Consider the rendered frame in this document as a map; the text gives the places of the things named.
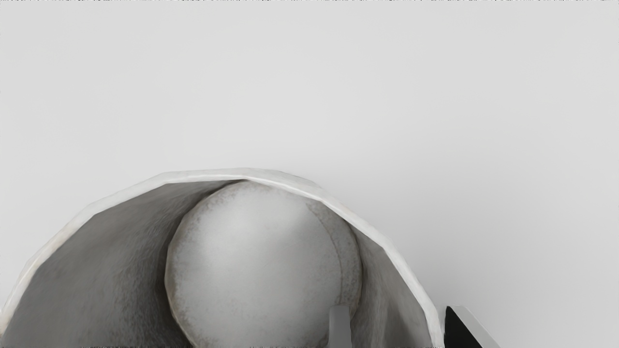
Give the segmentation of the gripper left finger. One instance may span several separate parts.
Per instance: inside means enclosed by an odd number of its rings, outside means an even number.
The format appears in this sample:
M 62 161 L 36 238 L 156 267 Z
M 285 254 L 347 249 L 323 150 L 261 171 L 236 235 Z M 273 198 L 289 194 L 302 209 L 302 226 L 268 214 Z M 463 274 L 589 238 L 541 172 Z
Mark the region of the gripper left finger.
M 353 348 L 348 306 L 336 305 L 329 310 L 329 348 Z

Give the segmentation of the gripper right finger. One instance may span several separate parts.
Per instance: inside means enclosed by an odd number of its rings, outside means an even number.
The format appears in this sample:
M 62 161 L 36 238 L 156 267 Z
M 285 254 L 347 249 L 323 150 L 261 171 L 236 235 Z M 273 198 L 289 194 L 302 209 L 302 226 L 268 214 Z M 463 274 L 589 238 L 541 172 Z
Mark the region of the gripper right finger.
M 444 343 L 446 348 L 501 348 L 477 317 L 461 305 L 446 307 Z

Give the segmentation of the white ceramic mug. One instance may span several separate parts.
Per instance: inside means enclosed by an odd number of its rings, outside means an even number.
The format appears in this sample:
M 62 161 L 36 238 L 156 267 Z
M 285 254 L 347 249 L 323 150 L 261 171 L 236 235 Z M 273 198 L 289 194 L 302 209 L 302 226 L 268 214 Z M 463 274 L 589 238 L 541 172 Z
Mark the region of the white ceramic mug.
M 160 174 L 88 205 L 25 265 L 0 348 L 445 348 L 393 243 L 311 181 Z

